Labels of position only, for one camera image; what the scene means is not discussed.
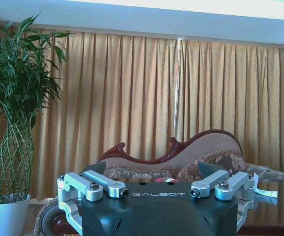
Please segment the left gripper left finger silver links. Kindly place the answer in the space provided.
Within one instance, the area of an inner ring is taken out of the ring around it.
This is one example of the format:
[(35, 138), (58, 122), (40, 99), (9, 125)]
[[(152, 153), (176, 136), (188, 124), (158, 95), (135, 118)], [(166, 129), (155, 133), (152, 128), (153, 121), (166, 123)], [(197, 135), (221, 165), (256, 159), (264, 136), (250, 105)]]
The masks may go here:
[(83, 171), (61, 175), (57, 179), (58, 207), (65, 212), (68, 223), (80, 235), (83, 234), (82, 217), (75, 202), (85, 198), (89, 202), (102, 200), (106, 193), (113, 199), (124, 199), (129, 195), (126, 184), (104, 176), (106, 162), (88, 165)]

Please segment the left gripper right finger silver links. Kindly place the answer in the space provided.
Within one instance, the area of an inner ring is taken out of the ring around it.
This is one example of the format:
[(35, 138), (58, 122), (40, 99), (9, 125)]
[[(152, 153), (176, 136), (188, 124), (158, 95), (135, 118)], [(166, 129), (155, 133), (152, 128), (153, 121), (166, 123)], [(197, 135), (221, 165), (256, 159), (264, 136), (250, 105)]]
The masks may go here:
[(220, 165), (206, 162), (199, 162), (198, 168), (203, 179), (192, 182), (190, 195), (195, 199), (206, 198), (214, 190), (214, 196), (219, 201), (228, 202), (236, 198), (237, 230), (240, 230), (247, 219), (248, 211), (254, 207), (254, 178), (246, 172), (232, 174)]

